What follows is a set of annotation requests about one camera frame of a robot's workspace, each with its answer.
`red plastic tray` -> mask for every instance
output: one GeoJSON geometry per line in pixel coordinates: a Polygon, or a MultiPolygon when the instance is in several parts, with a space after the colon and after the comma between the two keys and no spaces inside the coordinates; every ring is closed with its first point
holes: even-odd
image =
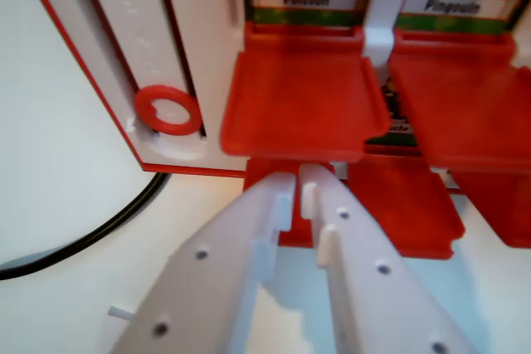
{"type": "MultiPolygon", "coordinates": [[[[253,158],[247,161],[246,175],[243,182],[243,190],[260,181],[262,178],[269,176],[273,172],[290,172],[296,176],[299,175],[299,167],[302,162],[299,161],[279,161],[270,159],[253,158]]],[[[328,163],[322,163],[323,166],[334,172],[334,167],[328,163]]],[[[313,248],[311,221],[303,219],[300,216],[300,186],[297,178],[295,188],[295,203],[293,206],[293,221],[291,230],[281,232],[279,236],[279,245],[295,246],[299,248],[313,248]]]]}
{"type": "Polygon", "coordinates": [[[390,119],[363,34],[267,33],[248,27],[222,126],[226,153],[356,162],[390,119]]]}
{"type": "Polygon", "coordinates": [[[421,158],[366,155],[348,165],[348,185],[408,257],[449,259],[465,227],[439,176],[421,158]]]}
{"type": "Polygon", "coordinates": [[[531,248],[530,175],[453,172],[452,176],[506,245],[531,248]]]}
{"type": "Polygon", "coordinates": [[[531,170],[531,71],[513,52],[510,36],[397,33],[392,78],[431,165],[531,170]]]}

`red ring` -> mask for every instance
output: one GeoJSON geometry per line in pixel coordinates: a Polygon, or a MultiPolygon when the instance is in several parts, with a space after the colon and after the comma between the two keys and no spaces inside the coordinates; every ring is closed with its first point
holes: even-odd
{"type": "Polygon", "coordinates": [[[201,112],[197,101],[181,90],[165,85],[151,85],[141,89],[134,98],[134,107],[142,122],[153,130],[173,136],[186,136],[201,128],[201,112]],[[157,118],[157,110],[152,106],[156,99],[169,99],[185,108],[190,119],[184,124],[169,124],[157,118]]]}

